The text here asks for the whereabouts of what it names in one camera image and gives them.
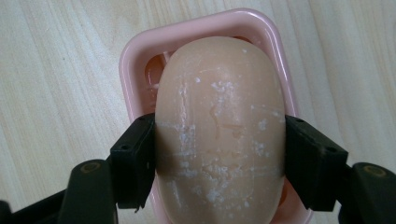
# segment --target tabletop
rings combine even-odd
[[[396,2],[14,1],[0,7],[0,198],[13,211],[105,159],[129,126],[119,77],[125,44],[151,28],[224,10],[276,25],[300,117],[349,152],[396,172]],[[337,223],[315,213],[311,223]],[[155,223],[150,204],[120,223]]]

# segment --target pink plastic tray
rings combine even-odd
[[[260,12],[239,8],[147,30],[128,42],[120,57],[120,79],[131,122],[155,111],[158,83],[172,53],[192,40],[208,36],[243,39],[265,52],[279,75],[286,113],[298,116],[290,71],[276,27]],[[156,181],[150,199],[158,222],[171,223],[164,212]],[[285,179],[282,199],[271,223],[308,223],[311,216],[312,212],[304,208]]]

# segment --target bar of soap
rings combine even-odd
[[[269,223],[284,178],[276,70],[246,41],[208,37],[165,66],[156,105],[159,191],[172,223]]]

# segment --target light wood surface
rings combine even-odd
[[[13,211],[64,189],[128,127],[118,63],[134,35],[250,7],[282,38],[301,118],[396,172],[395,1],[16,1],[0,6],[0,198]],[[315,213],[311,223],[337,223]],[[155,223],[150,205],[120,223]]]

